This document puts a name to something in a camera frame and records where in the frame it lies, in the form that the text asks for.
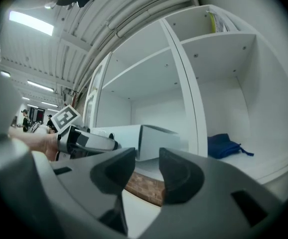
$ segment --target brick pattern surface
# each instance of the brick pattern surface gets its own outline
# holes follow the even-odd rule
[[[134,172],[125,189],[151,204],[162,206],[162,196],[165,189],[162,181]]]

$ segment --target ceiling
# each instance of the ceiling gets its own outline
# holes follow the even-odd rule
[[[10,80],[23,97],[30,99],[29,104],[52,108],[41,103],[44,101],[58,105],[59,110],[64,103],[71,103],[72,97],[65,95],[63,91],[73,88],[77,80],[77,71],[101,29],[106,27],[107,21],[114,17],[119,8],[136,1],[94,0],[84,8],[79,8],[75,4],[70,10],[60,6],[56,6],[54,9],[16,10],[52,24],[54,26],[52,36],[10,21],[8,15],[11,9],[8,10],[0,33],[1,70],[11,74]],[[174,6],[157,16],[161,17],[165,13],[189,5],[191,3]],[[134,14],[143,9],[145,6],[130,12],[121,26],[131,21]],[[54,93],[31,86],[27,80],[53,88]]]

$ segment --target ceiling light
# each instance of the ceiling light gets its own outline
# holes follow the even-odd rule
[[[0,71],[1,75],[5,76],[5,77],[11,77],[10,73],[4,72],[4,71]]]
[[[49,103],[46,103],[46,102],[41,102],[41,103],[43,103],[43,104],[45,104],[45,105],[49,105],[49,106],[55,106],[55,107],[58,107],[57,105],[49,104]]]
[[[49,110],[49,111],[54,111],[54,112],[58,112],[57,110],[53,110],[53,109],[49,109],[49,108],[48,108],[48,110]]]
[[[28,106],[33,107],[33,108],[38,108],[38,106],[33,106],[33,105],[28,105]]]
[[[53,25],[50,25],[49,23],[44,22],[40,19],[12,10],[9,15],[9,20],[32,27],[36,30],[52,36]]]
[[[38,87],[38,88],[42,88],[42,89],[47,90],[47,91],[54,92],[54,90],[53,90],[52,88],[49,88],[49,87],[46,87],[46,86],[37,84],[37,83],[32,82],[32,81],[29,81],[29,80],[27,80],[27,81],[28,81],[28,83],[29,83],[30,85],[36,86],[36,87]]]

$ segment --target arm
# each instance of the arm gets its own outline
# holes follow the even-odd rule
[[[29,146],[30,150],[43,152],[50,161],[55,160],[58,151],[57,134],[33,134],[17,131],[9,128],[11,138],[17,138]]]

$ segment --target person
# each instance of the person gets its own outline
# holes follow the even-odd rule
[[[22,112],[22,115],[24,116],[22,125],[19,125],[19,127],[23,128],[23,132],[27,132],[29,128],[29,117],[28,117],[28,111],[24,109]]]
[[[48,123],[46,124],[48,127],[53,126],[53,122],[52,122],[51,118],[52,118],[52,115],[48,115]]]

